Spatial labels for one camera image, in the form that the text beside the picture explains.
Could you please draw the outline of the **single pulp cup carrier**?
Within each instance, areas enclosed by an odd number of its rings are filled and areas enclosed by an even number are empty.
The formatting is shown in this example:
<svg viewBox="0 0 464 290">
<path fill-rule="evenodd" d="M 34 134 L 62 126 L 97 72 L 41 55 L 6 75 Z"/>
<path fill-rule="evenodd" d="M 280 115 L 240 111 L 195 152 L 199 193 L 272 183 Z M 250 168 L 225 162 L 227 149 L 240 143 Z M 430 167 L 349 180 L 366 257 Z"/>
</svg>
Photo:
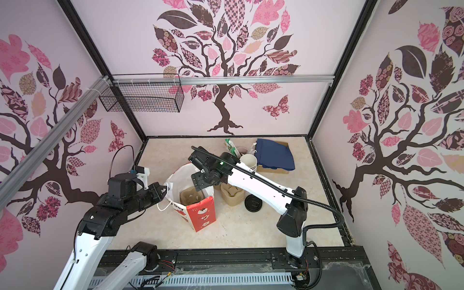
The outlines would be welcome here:
<svg viewBox="0 0 464 290">
<path fill-rule="evenodd" d="M 195 187 L 189 187 L 180 192 L 180 203 L 184 206 L 193 205 L 205 199 L 203 191 L 197 191 Z"/>
</svg>

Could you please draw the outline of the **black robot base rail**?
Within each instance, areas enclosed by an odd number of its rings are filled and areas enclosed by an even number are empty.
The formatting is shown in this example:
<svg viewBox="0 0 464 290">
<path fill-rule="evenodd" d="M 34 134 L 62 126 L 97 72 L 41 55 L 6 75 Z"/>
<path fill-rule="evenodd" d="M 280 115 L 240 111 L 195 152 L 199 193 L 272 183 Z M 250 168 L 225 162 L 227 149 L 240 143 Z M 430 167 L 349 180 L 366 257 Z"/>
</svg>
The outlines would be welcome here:
<svg viewBox="0 0 464 290">
<path fill-rule="evenodd" d="M 365 252 L 360 247 L 322 247 L 306 248 L 303 257 L 292 258 L 284 248 L 228 248 L 228 249 L 189 249 L 158 250 L 158 263 L 154 267 L 144 267 L 136 271 L 134 279 L 141 284 L 149 276 L 172 273 L 180 278 L 183 275 L 212 276 L 219 274 L 227 280 L 227 273 L 247 275 L 256 278 L 259 273 L 278 273 L 292 283 L 309 282 L 317 277 L 347 280 L 352 276 L 366 279 L 372 268 L 368 265 Z"/>
</svg>

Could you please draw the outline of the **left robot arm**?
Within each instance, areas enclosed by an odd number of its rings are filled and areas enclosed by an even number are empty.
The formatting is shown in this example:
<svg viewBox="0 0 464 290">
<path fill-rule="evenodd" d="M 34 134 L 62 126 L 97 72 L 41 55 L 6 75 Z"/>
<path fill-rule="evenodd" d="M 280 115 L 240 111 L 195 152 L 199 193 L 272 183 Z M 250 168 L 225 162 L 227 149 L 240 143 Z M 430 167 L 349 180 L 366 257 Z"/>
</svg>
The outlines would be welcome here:
<svg viewBox="0 0 464 290">
<path fill-rule="evenodd" d="M 131 222 L 130 215 L 160 203 L 169 191 L 167 184 L 148 184 L 139 174 L 118 174 L 108 180 L 108 192 L 79 222 L 73 248 L 56 282 L 57 290 L 86 290 L 106 250 L 120 227 Z M 140 272 L 159 267 L 155 245 L 138 242 L 102 282 L 99 290 L 122 290 Z"/>
</svg>

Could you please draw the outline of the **red and white paper bag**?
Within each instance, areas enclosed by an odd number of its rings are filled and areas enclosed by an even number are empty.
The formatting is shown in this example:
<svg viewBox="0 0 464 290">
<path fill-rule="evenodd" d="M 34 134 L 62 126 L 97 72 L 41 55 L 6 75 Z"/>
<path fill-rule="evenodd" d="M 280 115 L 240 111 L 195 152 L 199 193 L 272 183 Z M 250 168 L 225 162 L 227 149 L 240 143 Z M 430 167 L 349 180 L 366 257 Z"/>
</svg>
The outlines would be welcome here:
<svg viewBox="0 0 464 290">
<path fill-rule="evenodd" d="M 167 205 L 158 208 L 159 211 L 175 210 L 196 232 L 216 222 L 214 188 L 209 186 L 197 190 L 192 175 L 198 172 L 193 164 L 188 163 L 171 174 L 164 183 L 167 187 L 164 197 Z"/>
</svg>

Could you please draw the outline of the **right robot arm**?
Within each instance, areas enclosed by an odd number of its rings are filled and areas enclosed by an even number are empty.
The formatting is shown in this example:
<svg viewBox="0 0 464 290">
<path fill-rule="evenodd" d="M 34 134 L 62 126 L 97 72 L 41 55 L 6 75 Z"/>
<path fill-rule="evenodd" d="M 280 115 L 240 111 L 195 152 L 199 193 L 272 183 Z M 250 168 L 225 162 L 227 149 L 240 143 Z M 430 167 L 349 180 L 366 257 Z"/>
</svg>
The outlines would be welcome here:
<svg viewBox="0 0 464 290">
<path fill-rule="evenodd" d="M 286 238 L 286 252 L 289 256 L 303 256 L 308 230 L 338 228 L 344 224 L 344 216 L 339 210 L 308 199 L 302 187 L 289 188 L 269 180 L 228 152 L 218 157 L 201 146 L 191 148 L 193 153 L 188 160 L 198 169 L 191 176 L 196 190 L 225 183 L 244 189 L 268 204 L 280 215 L 276 227 Z M 331 212 L 335 222 L 306 225 L 310 205 Z"/>
</svg>

